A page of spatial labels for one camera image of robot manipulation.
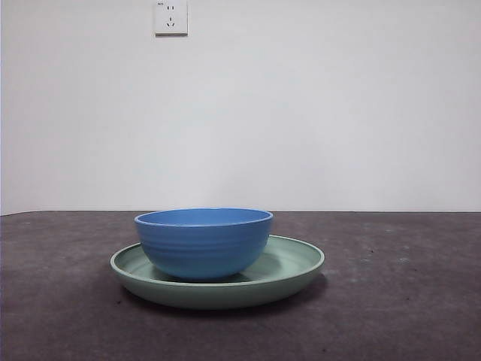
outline blue bowl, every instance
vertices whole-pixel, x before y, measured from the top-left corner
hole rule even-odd
[[[203,280],[240,272],[260,256],[272,213],[243,208],[193,208],[135,218],[141,245],[161,271]]]

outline table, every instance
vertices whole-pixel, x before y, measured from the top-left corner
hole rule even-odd
[[[480,360],[481,214],[275,212],[325,251],[307,289],[185,311],[124,290],[142,212],[2,217],[2,360]]]

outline electrical outlet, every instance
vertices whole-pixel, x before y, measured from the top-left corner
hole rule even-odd
[[[187,35],[187,0],[158,0],[154,11],[156,36]]]

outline plate rim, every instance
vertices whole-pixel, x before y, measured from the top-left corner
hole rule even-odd
[[[273,282],[290,280],[292,278],[307,275],[307,274],[311,273],[312,271],[316,270],[317,268],[321,267],[322,264],[324,263],[324,260],[325,260],[324,252],[322,252],[322,250],[320,250],[318,247],[314,246],[313,244],[307,243],[305,241],[301,241],[301,240],[296,239],[296,238],[284,237],[282,235],[269,235],[269,237],[282,238],[282,239],[286,239],[288,241],[292,241],[292,242],[295,242],[295,243],[304,244],[305,246],[308,246],[309,248],[311,248],[312,250],[317,252],[320,255],[320,259],[315,265],[307,268],[306,270],[304,270],[302,272],[296,273],[294,275],[280,277],[280,278],[271,278],[271,279],[268,279],[268,280],[257,280],[257,281],[247,281],[247,282],[231,282],[231,283],[226,283],[226,284],[161,281],[161,280],[154,280],[152,278],[146,278],[146,277],[133,275],[132,273],[128,273],[128,272],[122,270],[121,268],[119,268],[115,264],[116,258],[121,253],[123,253],[123,252],[125,252],[125,251],[127,251],[131,248],[141,246],[141,243],[138,242],[138,243],[135,243],[135,244],[131,244],[127,247],[124,247],[121,250],[118,250],[116,253],[114,253],[113,256],[110,258],[110,267],[112,267],[112,269],[119,275],[125,276],[127,278],[134,278],[137,281],[147,282],[147,283],[150,283],[150,284],[161,284],[161,285],[164,285],[164,286],[171,286],[171,287],[240,287],[240,286],[251,286],[251,285],[257,285],[257,284],[271,284]]]

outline plate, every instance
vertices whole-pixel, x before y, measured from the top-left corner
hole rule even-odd
[[[261,256],[229,278],[187,282],[167,275],[148,260],[139,243],[123,248],[110,265],[123,286],[151,302],[177,308],[216,310],[262,305],[305,288],[324,263],[324,253],[294,238],[270,235]]]

